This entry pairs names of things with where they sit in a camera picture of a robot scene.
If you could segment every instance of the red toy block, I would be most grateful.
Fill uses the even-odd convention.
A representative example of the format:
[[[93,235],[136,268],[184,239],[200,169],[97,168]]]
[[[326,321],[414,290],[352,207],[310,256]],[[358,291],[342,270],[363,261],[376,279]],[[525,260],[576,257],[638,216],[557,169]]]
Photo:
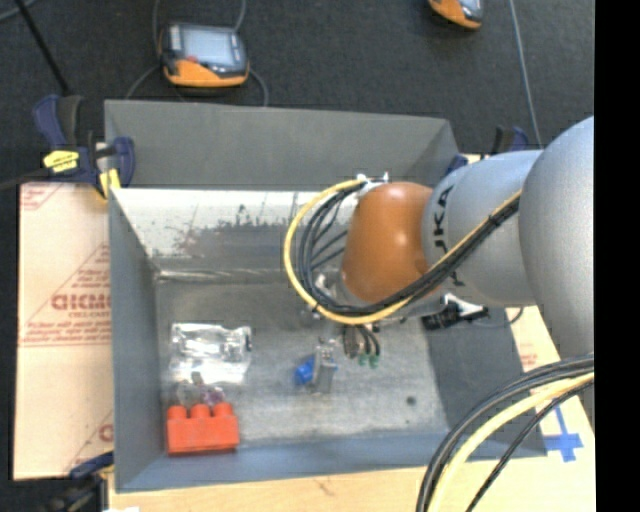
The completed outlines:
[[[173,405],[167,410],[167,451],[182,453],[232,450],[240,443],[238,418],[228,402],[211,408],[196,404],[187,417],[187,409]]]

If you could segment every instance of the black floor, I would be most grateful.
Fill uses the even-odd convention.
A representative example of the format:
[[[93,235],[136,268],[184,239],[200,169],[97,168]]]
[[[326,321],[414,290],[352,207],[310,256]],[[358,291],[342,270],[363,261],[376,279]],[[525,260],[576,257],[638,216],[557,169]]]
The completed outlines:
[[[519,126],[532,145],[546,145],[594,114],[595,0],[513,0],[519,32],[511,0],[485,0],[485,23],[477,32],[443,22],[425,6],[426,0],[247,3],[240,33],[273,107],[441,117],[451,122],[464,152],[489,150],[496,125]],[[153,4],[154,0],[38,0],[31,6],[64,77],[85,97],[78,123],[81,141],[88,130],[102,133],[102,101],[123,98],[154,65]],[[14,5],[0,0],[0,13]],[[239,10],[240,0],[165,1],[158,9],[158,22],[180,18],[232,25]],[[40,98],[60,89],[19,15],[0,14],[0,52],[4,181],[40,167],[46,146],[30,110]],[[262,94],[259,83],[251,79],[239,90],[207,101],[257,105]],[[179,100],[158,72],[135,96]],[[16,224],[16,192],[0,192],[0,511],[28,511],[65,485],[8,482],[15,391]]]

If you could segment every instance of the yellow clamp label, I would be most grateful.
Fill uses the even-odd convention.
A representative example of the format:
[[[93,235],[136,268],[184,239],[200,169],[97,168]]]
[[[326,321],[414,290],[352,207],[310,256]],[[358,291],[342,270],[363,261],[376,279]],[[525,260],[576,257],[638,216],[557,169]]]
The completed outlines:
[[[53,172],[64,172],[77,167],[79,158],[80,155],[76,151],[57,149],[45,156],[42,162]]]
[[[100,186],[104,197],[109,197],[109,187],[120,188],[120,175],[117,169],[109,169],[100,173]]]

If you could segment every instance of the blue tape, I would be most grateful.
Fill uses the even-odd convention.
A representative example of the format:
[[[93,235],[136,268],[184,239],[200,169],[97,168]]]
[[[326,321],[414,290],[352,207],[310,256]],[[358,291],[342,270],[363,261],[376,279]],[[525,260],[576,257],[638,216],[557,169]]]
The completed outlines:
[[[545,448],[547,451],[558,450],[562,455],[563,462],[573,462],[576,460],[574,450],[576,448],[582,448],[584,445],[582,444],[579,434],[570,434],[567,430],[567,425],[564,422],[560,407],[555,407],[554,410],[558,418],[558,423],[560,424],[560,434],[542,436]]]

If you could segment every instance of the orange device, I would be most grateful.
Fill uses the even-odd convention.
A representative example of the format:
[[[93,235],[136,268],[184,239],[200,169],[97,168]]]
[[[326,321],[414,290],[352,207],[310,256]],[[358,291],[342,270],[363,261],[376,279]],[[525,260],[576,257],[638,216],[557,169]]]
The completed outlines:
[[[233,87],[249,76],[247,52],[231,28],[170,23],[159,50],[165,77],[179,87]]]
[[[444,18],[465,28],[482,25],[483,0],[429,0],[429,5]]]

